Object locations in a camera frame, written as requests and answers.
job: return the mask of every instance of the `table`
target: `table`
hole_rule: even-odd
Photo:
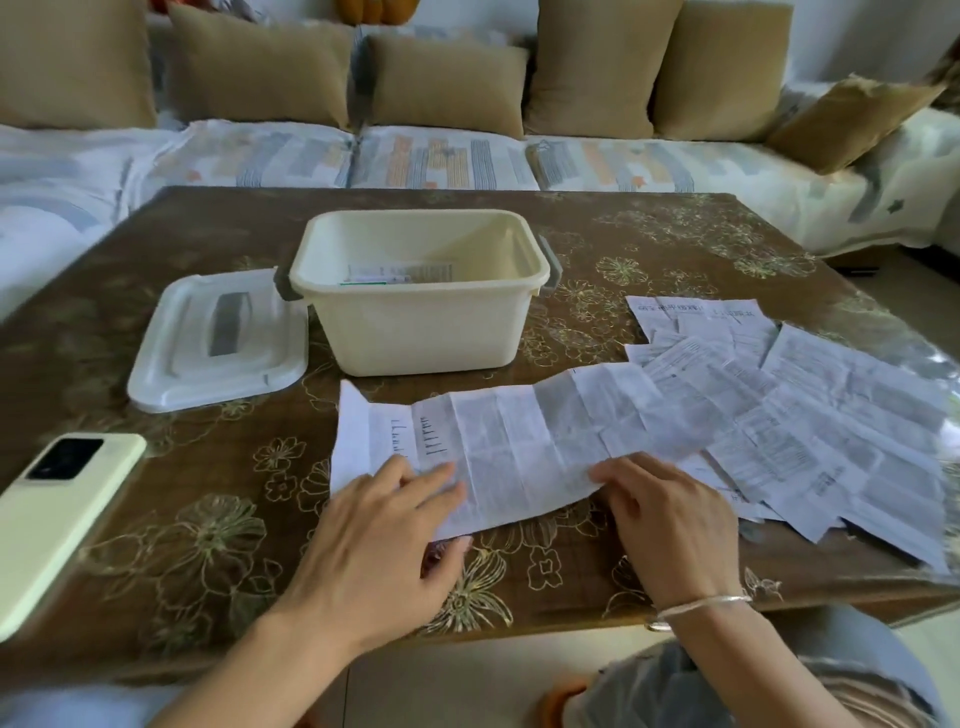
[[[273,266],[322,212],[405,207],[518,212],[549,241],[564,278],[534,299],[513,365],[355,380],[371,400],[409,403],[623,360],[622,343],[643,341],[627,294],[756,298],[773,318],[960,390],[952,361],[733,195],[167,189],[0,328],[5,482],[65,431],[132,431],[150,443],[41,608],[0,645],[0,684],[201,667],[282,592],[328,495],[342,375],[319,325],[306,376],[272,395],[146,415],[127,402],[127,376],[172,281]],[[956,575],[936,577],[862,534],[832,531],[818,546],[777,523],[744,523],[742,534],[744,583],[761,609],[841,600],[892,621],[960,600]],[[419,639],[651,616],[610,519],[583,501],[479,534],[460,585]]]

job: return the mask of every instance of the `phone case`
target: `phone case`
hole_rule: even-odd
[[[71,480],[28,479],[65,438],[103,444]],[[140,435],[69,433],[47,446],[0,495],[0,642],[33,612],[146,447]]]

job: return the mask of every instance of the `floor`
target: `floor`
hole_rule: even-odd
[[[857,284],[960,359],[960,285],[905,255]],[[904,627],[900,636],[927,665],[953,722],[960,725],[955,689],[960,681],[960,612]],[[395,646],[364,657],[341,675],[318,703],[317,714],[328,728],[526,728],[536,724],[537,701],[556,681],[590,673],[663,639],[643,627],[616,627]]]

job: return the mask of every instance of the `beige pillow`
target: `beige pillow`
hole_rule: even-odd
[[[0,124],[155,127],[143,0],[0,0]]]
[[[470,41],[372,36],[373,124],[493,132],[523,138],[527,51]]]
[[[765,143],[817,174],[829,175],[863,157],[943,91],[943,86],[882,84],[850,76]]]
[[[684,3],[657,78],[657,135],[762,139],[780,100],[792,18],[781,3]]]
[[[260,26],[183,5],[169,8],[189,77],[203,98],[194,102],[197,111],[230,121],[348,126],[352,28]]]
[[[645,139],[682,0],[540,0],[528,133]]]

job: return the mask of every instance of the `white plastic box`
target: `white plastic box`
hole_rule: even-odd
[[[344,372],[390,376],[509,364],[549,275],[513,212],[355,210],[307,224],[290,283]]]

